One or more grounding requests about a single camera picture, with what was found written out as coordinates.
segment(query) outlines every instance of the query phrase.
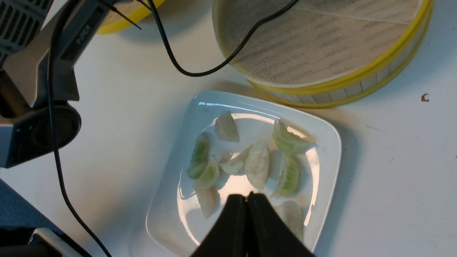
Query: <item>table surface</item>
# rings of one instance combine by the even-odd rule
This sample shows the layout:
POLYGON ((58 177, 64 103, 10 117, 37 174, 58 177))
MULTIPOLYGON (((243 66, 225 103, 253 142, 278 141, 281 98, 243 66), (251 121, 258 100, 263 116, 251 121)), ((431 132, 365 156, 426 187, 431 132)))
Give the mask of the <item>table surface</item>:
MULTIPOLYGON (((54 1, 51 13, 64 1, 54 1)), ((191 71, 223 59, 212 2, 167 0, 160 8, 177 59, 191 71)), ((318 256, 457 256, 456 13, 457 1, 436 0, 417 55, 378 92, 309 111, 338 129, 344 149, 318 256)), ((75 67, 81 100, 71 104, 83 125, 61 150, 70 200, 116 257, 171 256, 144 223, 192 97, 206 90, 258 96, 230 67, 198 79, 181 75, 153 19, 140 26, 95 36, 81 56, 75 67)), ((65 206, 52 154, 3 169, 0 177, 103 256, 65 206)))

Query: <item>cable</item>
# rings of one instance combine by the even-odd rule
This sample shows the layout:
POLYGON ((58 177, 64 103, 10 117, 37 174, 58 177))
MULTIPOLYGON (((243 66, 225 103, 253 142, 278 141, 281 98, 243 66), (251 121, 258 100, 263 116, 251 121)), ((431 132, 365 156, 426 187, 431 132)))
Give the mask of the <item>cable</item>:
POLYGON ((270 15, 270 16, 268 16, 266 18, 263 18, 260 21, 256 22, 254 24, 254 26, 252 26, 252 28, 249 30, 247 35, 244 37, 243 41, 241 41, 241 43, 236 48, 236 50, 225 61, 223 61, 218 66, 212 68, 211 70, 207 70, 207 71, 204 71, 204 72, 198 72, 198 73, 193 73, 193 72, 186 71, 179 65, 178 61, 175 58, 175 55, 173 54, 173 51, 171 50, 170 43, 168 42, 168 38, 167 38, 167 35, 165 33, 164 26, 162 25, 162 21, 160 20, 159 13, 157 12, 157 8, 155 7, 155 4, 154 4, 154 2, 152 0, 148 0, 148 3, 149 3, 149 6, 150 6, 150 10, 152 12, 152 15, 154 16, 155 22, 157 23, 157 28, 159 29, 160 36, 162 37, 162 41, 164 42, 165 48, 167 50, 167 54, 168 54, 171 62, 173 63, 173 65, 176 67, 176 69, 179 72, 181 72, 182 74, 187 75, 189 77, 204 77, 204 76, 210 75, 210 74, 222 69, 224 66, 229 64, 238 55, 238 53, 241 51, 241 49, 243 49, 245 44, 249 41, 249 39, 252 37, 254 32, 260 26, 262 26, 263 24, 265 24, 265 23, 267 23, 269 21, 272 21, 272 20, 278 18, 279 16, 283 15, 288 10, 290 10, 296 3, 298 3, 298 1, 300 1, 300 0, 292 0, 285 7, 281 8, 279 11, 277 11, 277 12, 273 13, 272 15, 270 15))
POLYGON ((71 12, 78 4, 79 0, 69 0, 65 8, 62 10, 60 14, 56 27, 54 28, 53 34, 51 36, 51 45, 49 47, 49 60, 48 60, 48 104, 49 104, 49 120, 51 125, 51 135, 52 135, 52 144, 54 149, 54 157, 56 161, 56 168, 57 168, 57 175, 58 181, 60 184, 60 191, 62 191, 62 196, 64 197, 64 201, 70 209, 71 214, 76 218, 79 224, 89 233, 89 235, 97 242, 106 256, 111 257, 111 254, 108 252, 106 247, 103 243, 98 239, 98 237, 90 230, 90 228, 84 223, 84 221, 80 218, 76 210, 71 205, 70 200, 68 199, 67 191, 65 190, 64 184, 64 177, 62 174, 62 165, 60 164, 60 155, 58 152, 58 143, 57 143, 57 136, 54 126, 54 60, 56 59, 56 48, 58 39, 60 34, 62 33, 65 24, 67 23, 67 19, 70 17, 71 12))

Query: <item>steamed dumpling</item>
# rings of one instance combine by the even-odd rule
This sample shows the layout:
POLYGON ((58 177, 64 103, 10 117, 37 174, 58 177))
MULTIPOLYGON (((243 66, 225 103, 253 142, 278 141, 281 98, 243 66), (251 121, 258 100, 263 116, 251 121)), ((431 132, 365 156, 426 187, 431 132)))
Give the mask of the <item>steamed dumpling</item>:
POLYGON ((201 134, 195 140, 194 151, 192 153, 191 164, 187 169, 187 175, 191 179, 198 179, 208 163, 209 140, 201 134))
POLYGON ((195 181, 194 188, 208 189, 213 187, 219 179, 219 166, 213 156, 208 158, 208 163, 200 177, 195 181))
POLYGON ((237 157, 229 160, 226 163, 219 164, 225 173, 230 175, 237 175, 244 172, 244 166, 246 164, 246 158, 248 158, 249 151, 252 149, 253 145, 250 145, 243 152, 241 152, 237 157))
POLYGON ((289 196, 293 194, 300 184, 300 170, 298 164, 288 154, 283 154, 281 176, 279 177, 276 191, 271 195, 272 198, 279 196, 289 196))
POLYGON ((222 141, 239 142, 238 129, 230 111, 216 120, 214 132, 222 141))
POLYGON ((270 149, 268 143, 261 141, 249 151, 244 166, 249 183, 257 189, 263 189, 270 173, 270 149))
POLYGON ((286 126, 278 120, 275 121, 273 127, 273 140, 279 149, 289 154, 301 153, 315 143, 307 137, 301 138, 288 132, 286 126))
POLYGON ((195 194, 197 195, 203 216, 207 219, 216 208, 218 192, 214 187, 207 189, 196 187, 195 194))
POLYGON ((300 241, 303 241, 303 223, 305 220, 302 208, 294 201, 285 201, 274 209, 287 228, 300 241))

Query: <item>square plate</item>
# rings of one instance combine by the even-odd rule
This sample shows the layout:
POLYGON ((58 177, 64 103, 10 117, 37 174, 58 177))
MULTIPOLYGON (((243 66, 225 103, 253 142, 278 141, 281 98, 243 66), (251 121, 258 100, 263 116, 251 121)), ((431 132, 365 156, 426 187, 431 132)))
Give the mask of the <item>square plate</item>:
MULTIPOLYGON (((224 207, 227 196, 259 192, 246 175, 229 176, 221 172, 216 189, 220 204, 205 219, 193 189, 194 180, 187 176, 195 139, 205 132, 210 140, 210 155, 216 160, 230 159, 250 144, 267 140, 272 167, 280 151, 273 138, 274 121, 283 118, 297 129, 312 134, 317 144, 306 153, 296 155, 302 168, 298 192, 288 198, 270 199, 273 206, 293 200, 303 208, 304 245, 314 250, 335 188, 341 158, 341 139, 328 122, 311 114, 251 97, 225 92, 203 92, 189 104, 179 137, 165 166, 159 189, 146 217, 146 229, 153 240, 178 256, 191 255, 210 231, 224 207), (220 141, 214 132, 216 119, 230 111, 238 127, 239 143, 220 141)), ((280 168, 272 169, 267 185, 260 192, 270 196, 276 189, 280 168)))

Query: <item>white dumpling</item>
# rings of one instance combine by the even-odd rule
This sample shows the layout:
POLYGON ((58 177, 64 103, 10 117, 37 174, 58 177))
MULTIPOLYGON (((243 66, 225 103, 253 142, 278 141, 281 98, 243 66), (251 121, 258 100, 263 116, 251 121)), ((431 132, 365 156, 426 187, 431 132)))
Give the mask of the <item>white dumpling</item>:
POLYGON ((257 189, 263 189, 270 173, 270 149, 268 143, 261 141, 249 151, 244 166, 249 183, 257 189))
POLYGON ((230 111, 216 120, 214 132, 222 141, 239 142, 238 129, 230 111))
POLYGON ((208 159, 209 140, 205 134, 201 134, 195 140, 194 151, 191 158, 192 164, 200 164, 208 159))
POLYGON ((238 175, 243 173, 244 166, 246 164, 246 158, 248 158, 249 151, 252 149, 252 146, 253 145, 250 145, 238 156, 229 160, 228 162, 219 164, 219 168, 230 175, 238 175))
POLYGON ((274 209, 287 228, 300 241, 303 241, 303 223, 305 219, 303 218, 302 208, 294 201, 285 201, 274 209))
POLYGON ((195 194, 197 195, 198 203, 202 209, 203 216, 207 219, 216 208, 218 192, 214 187, 207 189, 196 187, 195 194))
POLYGON ((300 185, 300 169, 298 164, 288 154, 283 154, 281 176, 276 185, 276 191, 271 198, 290 196, 300 185))
POLYGON ((312 138, 301 138, 294 133, 288 132, 282 121, 277 120, 273 127, 273 140, 279 149, 289 154, 301 153, 315 143, 312 138))
POLYGON ((219 166, 213 156, 208 158, 208 163, 205 169, 195 181, 194 187, 201 189, 208 189, 213 187, 219 179, 219 166))

